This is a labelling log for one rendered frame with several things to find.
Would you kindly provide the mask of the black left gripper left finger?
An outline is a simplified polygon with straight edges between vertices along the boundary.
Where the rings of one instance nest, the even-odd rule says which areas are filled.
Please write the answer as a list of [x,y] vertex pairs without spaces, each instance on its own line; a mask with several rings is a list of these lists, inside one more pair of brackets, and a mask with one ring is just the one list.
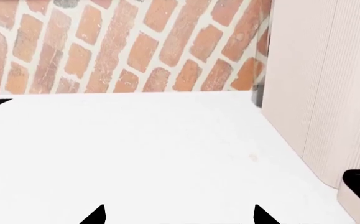
[[91,212],[80,224],[105,224],[106,211],[104,205],[100,205]]

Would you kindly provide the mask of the beige ribbed coffee machine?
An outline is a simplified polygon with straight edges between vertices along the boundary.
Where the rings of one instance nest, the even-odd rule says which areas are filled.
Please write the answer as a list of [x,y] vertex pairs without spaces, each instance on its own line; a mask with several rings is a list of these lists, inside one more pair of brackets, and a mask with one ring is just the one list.
[[262,114],[324,184],[360,169],[360,0],[275,0]]

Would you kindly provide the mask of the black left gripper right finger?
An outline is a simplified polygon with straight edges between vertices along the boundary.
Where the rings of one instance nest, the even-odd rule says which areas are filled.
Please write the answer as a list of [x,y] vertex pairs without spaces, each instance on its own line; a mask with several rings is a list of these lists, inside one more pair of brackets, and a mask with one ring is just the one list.
[[254,224],[280,224],[259,205],[255,205],[253,214]]

